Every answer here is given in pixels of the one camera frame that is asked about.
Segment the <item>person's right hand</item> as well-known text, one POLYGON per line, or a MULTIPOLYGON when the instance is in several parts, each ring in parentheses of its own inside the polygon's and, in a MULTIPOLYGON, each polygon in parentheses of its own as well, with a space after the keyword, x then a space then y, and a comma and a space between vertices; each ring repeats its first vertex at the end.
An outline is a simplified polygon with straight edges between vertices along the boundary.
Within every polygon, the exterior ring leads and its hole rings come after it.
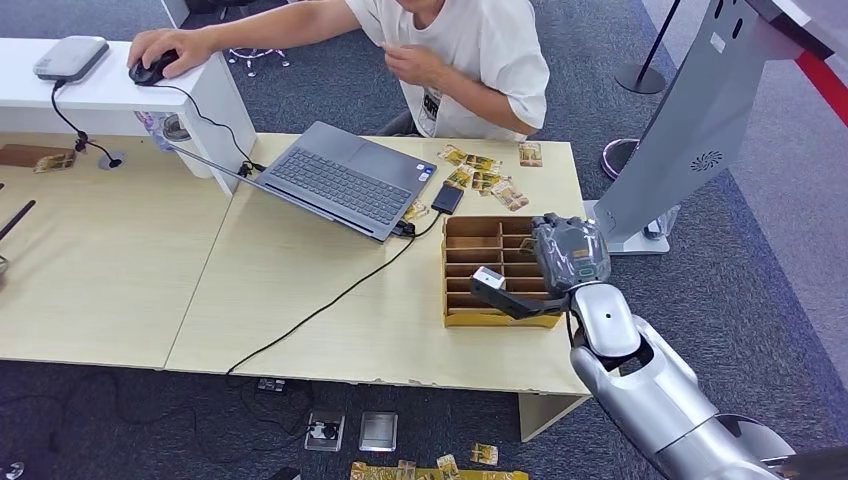
POLYGON ((198 30, 158 29, 137 34, 131 42, 127 67, 141 62, 145 68, 174 50, 178 58, 162 69, 164 78, 175 78, 204 63, 215 51, 215 34, 198 30))

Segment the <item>person's left hand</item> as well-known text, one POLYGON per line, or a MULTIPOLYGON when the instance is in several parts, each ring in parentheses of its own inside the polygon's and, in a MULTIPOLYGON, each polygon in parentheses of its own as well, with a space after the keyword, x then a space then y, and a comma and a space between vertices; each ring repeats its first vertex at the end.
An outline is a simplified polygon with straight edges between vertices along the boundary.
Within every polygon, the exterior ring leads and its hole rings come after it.
POLYGON ((439 88, 451 71, 438 55, 421 45, 386 44, 383 51, 389 71, 407 84, 439 88))

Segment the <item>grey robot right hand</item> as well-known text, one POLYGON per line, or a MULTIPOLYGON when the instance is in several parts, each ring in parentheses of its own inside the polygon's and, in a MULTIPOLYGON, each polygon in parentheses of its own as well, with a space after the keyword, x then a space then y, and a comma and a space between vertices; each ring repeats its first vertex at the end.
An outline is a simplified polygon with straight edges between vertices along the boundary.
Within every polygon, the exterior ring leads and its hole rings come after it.
POLYGON ((533 217, 531 225, 534 255, 551 296, 609 280, 611 256, 594 220, 547 213, 533 217))

